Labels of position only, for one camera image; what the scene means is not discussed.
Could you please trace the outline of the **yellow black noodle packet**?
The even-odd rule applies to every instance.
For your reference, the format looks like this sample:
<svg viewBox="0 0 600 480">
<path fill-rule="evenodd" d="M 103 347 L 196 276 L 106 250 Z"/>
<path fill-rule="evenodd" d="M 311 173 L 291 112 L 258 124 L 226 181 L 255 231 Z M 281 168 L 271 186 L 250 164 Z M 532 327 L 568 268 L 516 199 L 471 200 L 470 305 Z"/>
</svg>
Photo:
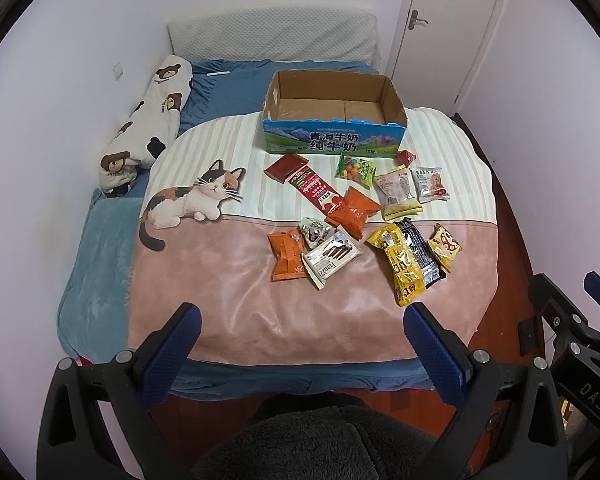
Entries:
<svg viewBox="0 0 600 480">
<path fill-rule="evenodd" d="M 400 307 L 406 307 L 446 278 L 445 270 L 411 220 L 382 226 L 366 238 L 366 243 L 382 250 L 387 257 L 392 269 L 394 296 Z"/>
</svg>

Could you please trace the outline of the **gumball candy bag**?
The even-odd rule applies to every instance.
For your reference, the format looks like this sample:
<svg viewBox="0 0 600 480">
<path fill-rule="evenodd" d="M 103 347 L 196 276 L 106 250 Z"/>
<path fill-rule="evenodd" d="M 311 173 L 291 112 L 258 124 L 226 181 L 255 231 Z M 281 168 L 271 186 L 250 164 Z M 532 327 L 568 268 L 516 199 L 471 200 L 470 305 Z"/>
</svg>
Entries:
<svg viewBox="0 0 600 480">
<path fill-rule="evenodd" d="M 355 182 L 369 190 L 373 187 L 375 172 L 376 164 L 370 159 L 342 153 L 339 157 L 335 177 Z"/>
</svg>

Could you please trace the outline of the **white chocolate stick packet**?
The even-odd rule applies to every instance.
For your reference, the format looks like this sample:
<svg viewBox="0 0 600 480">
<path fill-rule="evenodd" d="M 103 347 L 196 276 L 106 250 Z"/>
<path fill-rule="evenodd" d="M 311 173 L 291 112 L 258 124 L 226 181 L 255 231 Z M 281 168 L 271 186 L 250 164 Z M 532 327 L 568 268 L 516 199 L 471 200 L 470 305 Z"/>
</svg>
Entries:
<svg viewBox="0 0 600 480">
<path fill-rule="evenodd" d="M 342 226 L 324 242 L 302 255 L 306 273 L 318 290 L 349 262 L 362 255 L 361 245 Z"/>
</svg>

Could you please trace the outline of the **cat print blanket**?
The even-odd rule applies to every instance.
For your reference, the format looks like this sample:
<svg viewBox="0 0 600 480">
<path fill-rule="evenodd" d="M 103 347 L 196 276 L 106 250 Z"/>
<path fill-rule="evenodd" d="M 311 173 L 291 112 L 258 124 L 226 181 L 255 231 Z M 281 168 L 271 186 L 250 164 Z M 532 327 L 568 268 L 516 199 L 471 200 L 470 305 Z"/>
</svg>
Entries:
<svg viewBox="0 0 600 480">
<path fill-rule="evenodd" d="M 469 340 L 498 288 L 498 227 L 492 174 L 465 133 L 431 108 L 407 114 L 402 146 L 439 169 L 448 200 L 425 205 L 415 226 L 429 236 L 444 226 L 460 242 L 450 274 L 422 294 L 438 321 Z M 213 220 L 188 216 L 158 229 L 143 210 L 132 260 L 128 343 L 138 346 L 184 302 L 201 312 L 192 351 L 198 361 L 301 365 L 405 360 L 403 312 L 382 252 L 365 247 L 317 288 L 308 278 L 272 280 L 268 236 L 317 217 L 292 185 L 265 174 L 274 156 L 263 146 L 258 114 L 221 117 L 179 136 L 152 167 L 148 196 L 173 193 L 223 168 L 240 177 L 236 197 Z"/>
</svg>

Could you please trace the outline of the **orange snack bag left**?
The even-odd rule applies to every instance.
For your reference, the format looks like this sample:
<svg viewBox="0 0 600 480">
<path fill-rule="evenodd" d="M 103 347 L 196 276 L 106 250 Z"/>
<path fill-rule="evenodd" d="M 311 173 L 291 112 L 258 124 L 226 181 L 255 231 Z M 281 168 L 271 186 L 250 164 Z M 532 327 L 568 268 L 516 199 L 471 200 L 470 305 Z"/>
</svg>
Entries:
<svg viewBox="0 0 600 480">
<path fill-rule="evenodd" d="M 268 234 L 268 241 L 276 258 L 272 282 L 298 280 L 308 276 L 302 261 L 304 241 L 297 229 Z"/>
</svg>

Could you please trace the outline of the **orange snack bag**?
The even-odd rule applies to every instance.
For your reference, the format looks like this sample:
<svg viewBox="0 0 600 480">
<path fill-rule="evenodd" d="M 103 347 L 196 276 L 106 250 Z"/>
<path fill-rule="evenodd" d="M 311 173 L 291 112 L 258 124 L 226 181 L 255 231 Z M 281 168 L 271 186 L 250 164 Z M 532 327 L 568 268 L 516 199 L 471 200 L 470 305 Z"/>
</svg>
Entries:
<svg viewBox="0 0 600 480">
<path fill-rule="evenodd" d="M 276 258 L 272 282 L 298 280 L 308 276 L 302 261 L 304 241 L 297 229 L 268 234 L 268 241 Z"/>
<path fill-rule="evenodd" d="M 342 202 L 326 216 L 326 221 L 332 226 L 342 226 L 353 238 L 360 240 L 368 218 L 380 210 L 377 202 L 357 188 L 348 188 Z"/>
</svg>

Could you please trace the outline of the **orange snack bag right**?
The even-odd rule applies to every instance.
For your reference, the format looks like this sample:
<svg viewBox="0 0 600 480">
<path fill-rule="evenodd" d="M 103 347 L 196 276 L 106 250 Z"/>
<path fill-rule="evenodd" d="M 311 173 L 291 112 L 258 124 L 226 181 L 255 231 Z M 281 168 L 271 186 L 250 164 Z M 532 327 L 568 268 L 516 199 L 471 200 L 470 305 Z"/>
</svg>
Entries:
<svg viewBox="0 0 600 480">
<path fill-rule="evenodd" d="M 326 221 L 332 226 L 342 226 L 353 238 L 360 240 L 368 218 L 380 210 L 377 202 L 357 188 L 348 188 L 342 202 L 326 216 Z"/>
</svg>

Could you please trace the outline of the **white dog print packet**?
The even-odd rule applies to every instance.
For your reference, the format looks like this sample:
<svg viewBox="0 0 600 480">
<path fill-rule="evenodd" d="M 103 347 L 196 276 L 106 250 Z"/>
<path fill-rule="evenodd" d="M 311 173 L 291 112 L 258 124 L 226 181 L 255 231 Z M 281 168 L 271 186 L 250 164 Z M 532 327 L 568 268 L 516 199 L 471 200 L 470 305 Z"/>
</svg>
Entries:
<svg viewBox="0 0 600 480">
<path fill-rule="evenodd" d="M 411 174 L 419 203 L 426 204 L 435 200 L 446 202 L 451 198 L 442 181 L 441 167 L 413 167 Z"/>
</svg>

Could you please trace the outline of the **clear pastry packet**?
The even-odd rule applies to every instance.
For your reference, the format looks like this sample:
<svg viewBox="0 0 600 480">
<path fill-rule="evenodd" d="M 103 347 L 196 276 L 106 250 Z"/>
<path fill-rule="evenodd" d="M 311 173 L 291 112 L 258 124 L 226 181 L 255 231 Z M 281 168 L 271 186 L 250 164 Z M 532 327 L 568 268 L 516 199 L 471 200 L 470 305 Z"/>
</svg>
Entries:
<svg viewBox="0 0 600 480">
<path fill-rule="evenodd" d="M 400 219 L 422 212 L 411 186 L 410 170 L 399 166 L 374 177 L 381 199 L 381 213 L 385 221 Z"/>
</svg>

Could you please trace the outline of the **small red packet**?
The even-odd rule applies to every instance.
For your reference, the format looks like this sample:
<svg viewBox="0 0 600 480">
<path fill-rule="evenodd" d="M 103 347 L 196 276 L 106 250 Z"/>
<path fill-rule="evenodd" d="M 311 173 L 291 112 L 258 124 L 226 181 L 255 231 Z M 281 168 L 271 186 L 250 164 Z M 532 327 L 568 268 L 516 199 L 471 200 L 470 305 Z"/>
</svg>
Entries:
<svg viewBox="0 0 600 480">
<path fill-rule="evenodd" d="M 417 156 L 409 150 L 401 150 L 396 153 L 396 164 L 408 167 L 417 159 Z"/>
</svg>

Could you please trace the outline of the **cardboard milk box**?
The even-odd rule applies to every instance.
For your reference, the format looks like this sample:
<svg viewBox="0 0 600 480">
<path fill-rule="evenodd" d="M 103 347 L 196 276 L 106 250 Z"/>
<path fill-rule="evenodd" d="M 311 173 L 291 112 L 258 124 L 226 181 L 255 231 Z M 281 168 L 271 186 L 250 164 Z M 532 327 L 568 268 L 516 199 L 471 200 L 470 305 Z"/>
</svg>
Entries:
<svg viewBox="0 0 600 480">
<path fill-rule="evenodd" d="M 402 101 L 381 74 L 279 70 L 262 110 L 265 149 L 271 154 L 393 158 L 406 128 Z"/>
</svg>

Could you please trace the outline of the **blue bed sheet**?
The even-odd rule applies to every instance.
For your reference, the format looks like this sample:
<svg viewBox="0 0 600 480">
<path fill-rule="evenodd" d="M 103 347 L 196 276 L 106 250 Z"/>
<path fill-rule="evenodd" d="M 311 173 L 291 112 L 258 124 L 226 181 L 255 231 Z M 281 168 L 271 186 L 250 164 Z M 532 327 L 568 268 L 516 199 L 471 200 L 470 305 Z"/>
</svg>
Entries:
<svg viewBox="0 0 600 480">
<path fill-rule="evenodd" d="M 282 64 L 265 61 L 212 60 L 193 67 L 189 98 L 181 111 L 180 129 L 186 131 L 208 120 L 242 115 L 261 109 L 266 89 Z M 147 172 L 120 197 L 143 199 Z M 419 360 L 343 365 L 242 367 L 186 361 L 172 391 L 196 401 L 241 399 L 261 392 L 321 393 L 341 388 L 393 392 L 427 390 L 431 382 Z"/>
</svg>

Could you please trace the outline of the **white door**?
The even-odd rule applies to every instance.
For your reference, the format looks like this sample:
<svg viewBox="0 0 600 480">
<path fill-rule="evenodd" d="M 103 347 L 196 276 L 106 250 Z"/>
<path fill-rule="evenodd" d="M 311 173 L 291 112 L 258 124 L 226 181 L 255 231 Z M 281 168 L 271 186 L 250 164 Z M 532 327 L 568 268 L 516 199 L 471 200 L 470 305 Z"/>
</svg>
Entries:
<svg viewBox="0 0 600 480">
<path fill-rule="evenodd" d="M 504 0 L 402 0 L 386 74 L 402 103 L 454 114 L 486 53 Z M 413 9 L 427 26 L 407 29 Z"/>
</svg>

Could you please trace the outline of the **grey padded headboard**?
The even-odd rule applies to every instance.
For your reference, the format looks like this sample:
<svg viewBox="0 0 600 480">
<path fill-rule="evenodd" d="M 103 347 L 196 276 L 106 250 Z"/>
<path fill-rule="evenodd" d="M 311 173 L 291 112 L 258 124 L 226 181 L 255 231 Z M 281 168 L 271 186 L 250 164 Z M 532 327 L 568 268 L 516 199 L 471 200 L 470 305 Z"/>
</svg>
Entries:
<svg viewBox="0 0 600 480">
<path fill-rule="evenodd" d="M 189 61 L 380 64 L 376 16 L 339 6 L 257 6 L 178 18 L 166 28 L 173 53 Z"/>
</svg>

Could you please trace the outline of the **white wall socket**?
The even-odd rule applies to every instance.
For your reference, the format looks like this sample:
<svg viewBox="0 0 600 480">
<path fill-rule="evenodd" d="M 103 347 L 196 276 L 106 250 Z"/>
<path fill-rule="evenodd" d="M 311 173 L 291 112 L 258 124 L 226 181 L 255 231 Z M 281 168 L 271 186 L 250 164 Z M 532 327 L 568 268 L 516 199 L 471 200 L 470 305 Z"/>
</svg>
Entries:
<svg viewBox="0 0 600 480">
<path fill-rule="evenodd" d="M 114 64 L 114 66 L 112 66 L 111 71 L 112 71 L 112 74 L 114 75 L 115 80 L 119 80 L 123 75 L 123 67 L 120 63 Z"/>
</svg>

